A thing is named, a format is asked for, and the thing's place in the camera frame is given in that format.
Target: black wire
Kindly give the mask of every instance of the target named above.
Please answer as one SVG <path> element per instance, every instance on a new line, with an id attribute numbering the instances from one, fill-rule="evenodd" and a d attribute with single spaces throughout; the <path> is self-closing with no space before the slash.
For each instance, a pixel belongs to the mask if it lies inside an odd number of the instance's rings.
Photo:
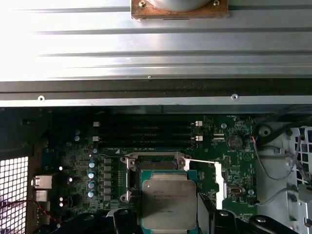
<path id="1" fill-rule="evenodd" d="M 258 151 L 264 151 L 264 150 L 274 150 L 274 152 L 280 152 L 281 148 L 278 148 L 276 146 L 271 146 L 271 145 L 268 145 L 268 146 L 263 146 L 261 147 L 260 149 L 258 149 Z M 297 167 L 297 170 L 299 171 L 299 173 L 301 174 L 302 178 L 307 182 L 309 183 L 310 185 L 312 185 L 312 180 L 311 180 L 311 175 L 309 172 L 305 171 L 303 166 L 302 166 L 302 163 L 294 156 L 292 155 L 291 153 L 289 153 L 288 151 L 285 151 L 285 153 L 283 154 L 283 156 L 286 156 L 286 157 L 290 157 L 293 162 L 295 163 L 296 167 Z"/>
<path id="2" fill-rule="evenodd" d="M 257 145 L 265 145 L 270 143 L 274 139 L 278 138 L 282 133 L 286 132 L 290 128 L 300 128 L 304 125 L 312 125 L 312 118 L 308 117 L 305 121 L 296 122 L 296 123 L 288 123 L 285 126 L 281 127 L 280 129 L 272 132 L 270 135 L 265 137 L 258 136 Z"/>
<path id="3" fill-rule="evenodd" d="M 275 122 L 281 116 L 283 116 L 289 112 L 296 111 L 296 110 L 303 109 L 303 108 L 309 108 L 309 107 L 312 107 L 312 105 L 311 104 L 290 105 L 290 106 L 287 106 L 284 109 L 278 111 L 275 114 L 272 114 L 270 116 L 258 117 L 258 118 L 255 118 L 254 120 L 257 124 L 263 123 L 263 122 Z"/>
<path id="4" fill-rule="evenodd" d="M 300 136 L 299 139 L 298 139 L 298 146 L 297 146 L 297 149 L 296 149 L 296 153 L 295 153 L 295 155 L 294 155 L 294 158 L 297 158 L 297 157 L 298 157 L 299 148 L 300 148 L 300 144 L 301 144 L 301 137 L 302 137 L 302 136 Z M 294 160 L 293 160 L 291 169 L 287 172 L 287 174 L 286 174 L 285 176 L 283 176 L 283 177 L 281 177 L 281 178 L 274 178 L 274 177 L 270 176 L 269 173 L 268 173 L 268 171 L 267 171 L 267 169 L 265 168 L 265 166 L 264 166 L 264 164 L 263 164 L 263 162 L 262 162 L 260 156 L 259 156 L 258 149 L 257 149 L 257 145 L 256 145 L 255 143 L 253 144 L 253 147 L 254 147 L 254 152 L 255 152 L 255 155 L 256 155 L 256 157 L 257 157 L 257 159 L 258 159 L 258 162 L 259 162 L 259 164 L 260 164 L 262 170 L 264 171 L 264 173 L 267 175 L 268 178 L 273 179 L 273 180 L 281 180 L 281 179 L 286 179 L 286 178 L 291 174 L 291 172 L 292 172 L 292 170 L 293 170 L 293 167 L 294 167 L 294 165 L 295 165 L 295 164 L 294 164 Z"/>

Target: electrolytic capacitor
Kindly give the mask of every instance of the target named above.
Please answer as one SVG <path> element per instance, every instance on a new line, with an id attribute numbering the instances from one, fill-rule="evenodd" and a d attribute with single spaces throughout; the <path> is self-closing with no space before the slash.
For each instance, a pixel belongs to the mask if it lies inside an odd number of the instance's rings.
<path id="1" fill-rule="evenodd" d="M 95 166 L 96 166 L 96 162 L 94 162 L 94 161 L 89 162 L 90 168 L 94 168 Z"/>
<path id="2" fill-rule="evenodd" d="M 59 166 L 58 167 L 58 170 L 61 172 L 61 171 L 64 171 L 64 170 L 67 170 L 68 167 L 67 166 Z"/>
<path id="3" fill-rule="evenodd" d="M 68 179 L 67 179 L 68 184 L 70 184 L 70 183 L 75 183 L 75 182 L 77 182 L 77 181 L 79 181 L 79 177 L 76 177 L 76 176 L 70 176 L 70 177 L 68 177 Z"/>
<path id="4" fill-rule="evenodd" d="M 59 203 L 59 206 L 60 207 L 63 207 L 63 206 L 66 206 L 68 204 L 68 201 L 67 200 L 64 200 L 64 201 L 61 201 L 60 203 Z"/>
<path id="5" fill-rule="evenodd" d="M 91 181 L 91 182 L 88 184 L 88 187 L 89 187 L 90 189 L 93 189 L 93 188 L 95 187 L 95 185 L 96 185 L 96 182 L 95 182 L 95 181 Z"/>
<path id="6" fill-rule="evenodd" d="M 88 177 L 90 179 L 93 179 L 95 177 L 96 173 L 95 172 L 89 172 Z"/>
<path id="7" fill-rule="evenodd" d="M 88 197 L 92 198 L 92 197 L 94 197 L 95 194 L 96 194 L 96 191 L 91 190 L 90 192 L 88 192 Z"/>

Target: screw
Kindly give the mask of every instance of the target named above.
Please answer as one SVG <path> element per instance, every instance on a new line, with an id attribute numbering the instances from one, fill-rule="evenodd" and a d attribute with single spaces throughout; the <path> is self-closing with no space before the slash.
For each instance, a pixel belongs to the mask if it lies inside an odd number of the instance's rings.
<path id="1" fill-rule="evenodd" d="M 45 101 L 45 97 L 42 96 L 42 95 L 40 95 L 40 96 L 38 97 L 38 101 Z"/>
<path id="2" fill-rule="evenodd" d="M 297 197 L 294 194 L 290 194 L 289 198 L 292 202 L 297 202 Z"/>
<path id="3" fill-rule="evenodd" d="M 250 196 L 254 195 L 254 190 L 253 190 L 253 189 L 249 189 L 249 190 L 248 190 L 248 194 L 249 194 Z"/>
<path id="4" fill-rule="evenodd" d="M 239 100 L 239 95 L 233 94 L 231 98 L 233 101 L 237 101 L 237 100 Z"/>
<path id="5" fill-rule="evenodd" d="M 229 216 L 229 213 L 226 211 L 220 211 L 221 216 Z"/>
<path id="6" fill-rule="evenodd" d="M 221 124 L 221 128 L 226 129 L 228 126 L 226 125 L 226 123 L 222 123 Z"/>
<path id="7" fill-rule="evenodd" d="M 219 6 L 220 5 L 220 2 L 218 0 L 215 0 L 214 1 L 214 6 Z"/>
<path id="8" fill-rule="evenodd" d="M 259 223 L 265 223 L 266 222 L 265 218 L 263 218 L 263 217 L 256 218 L 256 221 Z"/>
<path id="9" fill-rule="evenodd" d="M 146 6 L 146 2 L 140 1 L 138 5 L 139 5 L 140 7 L 144 7 L 144 6 Z"/>

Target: capacitor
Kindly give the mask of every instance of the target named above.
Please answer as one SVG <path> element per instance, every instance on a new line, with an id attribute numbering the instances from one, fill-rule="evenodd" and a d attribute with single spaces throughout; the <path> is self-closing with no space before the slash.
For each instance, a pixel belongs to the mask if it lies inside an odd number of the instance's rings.
<path id="1" fill-rule="evenodd" d="M 59 166 L 58 167 L 58 170 L 61 172 L 61 171 L 64 171 L 64 170 L 67 170 L 68 169 L 68 167 L 66 167 L 66 166 Z"/>
<path id="2" fill-rule="evenodd" d="M 95 185 L 96 185 L 96 182 L 95 182 L 95 181 L 91 181 L 91 182 L 88 184 L 88 187 L 89 187 L 90 189 L 93 189 L 93 188 L 95 187 Z"/>
<path id="3" fill-rule="evenodd" d="M 96 162 L 94 162 L 94 161 L 89 162 L 90 168 L 94 168 L 95 166 L 96 166 Z"/>
<path id="4" fill-rule="evenodd" d="M 96 191 L 95 190 L 91 190 L 90 192 L 88 192 L 88 197 L 92 198 L 95 195 Z"/>
<path id="5" fill-rule="evenodd" d="M 226 143 L 232 150 L 241 150 L 244 145 L 243 139 L 239 135 L 230 136 Z"/>
<path id="6" fill-rule="evenodd" d="M 96 173 L 95 172 L 89 172 L 88 177 L 90 179 L 93 179 L 95 177 Z"/>

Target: motherboard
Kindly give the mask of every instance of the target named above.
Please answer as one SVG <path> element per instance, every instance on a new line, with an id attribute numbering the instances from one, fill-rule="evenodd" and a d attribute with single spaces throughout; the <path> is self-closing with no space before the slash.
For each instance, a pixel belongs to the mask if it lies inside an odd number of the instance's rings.
<path id="1" fill-rule="evenodd" d="M 160 220 L 200 193 L 247 221 L 257 213 L 253 126 L 251 116 L 233 115 L 55 116 L 42 156 L 42 172 L 62 181 L 51 211 L 66 221 L 130 208 L 153 229 L 149 204 L 158 202 Z"/>

